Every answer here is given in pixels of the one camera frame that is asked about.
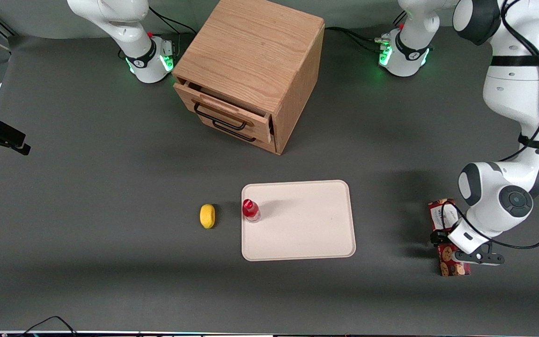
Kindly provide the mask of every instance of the wooden cabinet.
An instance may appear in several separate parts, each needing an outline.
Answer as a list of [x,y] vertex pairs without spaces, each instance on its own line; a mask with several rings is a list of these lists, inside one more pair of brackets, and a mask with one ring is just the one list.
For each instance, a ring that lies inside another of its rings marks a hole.
[[173,70],[201,122],[281,154],[317,82],[323,19],[266,0],[221,0]]

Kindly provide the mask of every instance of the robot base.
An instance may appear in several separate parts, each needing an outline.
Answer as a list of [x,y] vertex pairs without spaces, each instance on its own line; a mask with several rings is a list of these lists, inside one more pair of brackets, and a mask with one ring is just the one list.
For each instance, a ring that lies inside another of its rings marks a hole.
[[130,71],[143,83],[161,81],[173,70],[174,66],[173,45],[171,41],[163,40],[160,37],[152,37],[151,40],[156,44],[156,54],[145,68],[132,66],[126,59],[128,66],[130,66]]
[[385,47],[385,49],[380,54],[378,64],[395,76],[408,77],[415,75],[419,68],[425,64],[429,49],[423,55],[417,55],[415,60],[407,60],[404,54],[392,43],[399,32],[400,29],[396,28],[391,30],[391,32],[382,34],[382,40],[388,42],[383,43],[382,48]]

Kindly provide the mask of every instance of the gray table surface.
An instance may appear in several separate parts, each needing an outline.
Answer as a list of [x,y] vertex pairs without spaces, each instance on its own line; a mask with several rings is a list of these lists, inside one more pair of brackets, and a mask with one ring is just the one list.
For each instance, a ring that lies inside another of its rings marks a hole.
[[[400,79],[327,32],[276,156],[203,126],[171,79],[139,83],[111,39],[11,42],[0,119],[32,152],[0,147],[0,330],[60,315],[78,330],[539,335],[539,249],[497,248],[505,265],[443,278],[425,245],[427,202],[460,198],[465,164],[518,146],[518,124],[481,97],[487,45],[442,28]],[[242,187],[322,179],[350,185],[357,252],[245,261]],[[539,198],[501,239],[539,239]]]

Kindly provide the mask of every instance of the metal handle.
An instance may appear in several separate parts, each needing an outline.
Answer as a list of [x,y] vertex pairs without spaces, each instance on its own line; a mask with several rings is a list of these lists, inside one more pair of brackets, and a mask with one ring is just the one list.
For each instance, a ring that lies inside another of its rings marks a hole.
[[232,130],[229,130],[229,129],[226,129],[224,128],[223,126],[221,125],[218,125],[217,123],[215,123],[215,121],[213,121],[213,126],[215,126],[216,128],[222,130],[223,132],[228,132],[229,134],[231,134],[232,136],[237,136],[238,138],[242,139],[242,140],[246,140],[246,141],[250,141],[251,143],[253,141],[256,141],[257,139],[256,138],[248,138],[246,136],[242,136],[241,134],[237,133],[237,132],[233,132]]
[[[219,124],[222,124],[222,125],[224,125],[224,126],[227,126],[227,127],[230,128],[230,129],[236,130],[237,132],[239,132],[240,130],[243,130],[244,127],[246,126],[246,122],[242,122],[242,125],[241,125],[241,126],[235,126],[235,125],[232,125],[232,124],[230,124],[230,123],[228,123],[228,122],[224,122],[224,121],[222,121],[222,120],[220,120],[220,119],[217,119],[217,118],[215,118],[215,117],[213,117],[213,116],[207,115],[206,113],[204,113],[204,112],[202,112],[202,111],[199,111],[199,106],[200,106],[200,103],[196,103],[196,104],[194,105],[194,112],[196,112],[197,115],[199,115],[199,116],[203,116],[203,117],[205,117],[205,118],[211,119],[211,121],[213,121],[213,125],[215,125],[215,123],[219,123]],[[224,130],[224,128],[222,128],[222,127],[220,127],[220,126],[218,126],[218,125],[215,125],[215,126],[216,126],[216,128],[218,128],[218,129]]]

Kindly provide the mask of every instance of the lemon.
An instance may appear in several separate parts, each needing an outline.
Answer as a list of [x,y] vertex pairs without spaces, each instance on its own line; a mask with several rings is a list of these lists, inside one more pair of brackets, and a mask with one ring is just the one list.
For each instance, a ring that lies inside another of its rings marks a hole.
[[200,208],[200,224],[204,228],[212,228],[215,224],[215,207],[210,204],[205,204]]

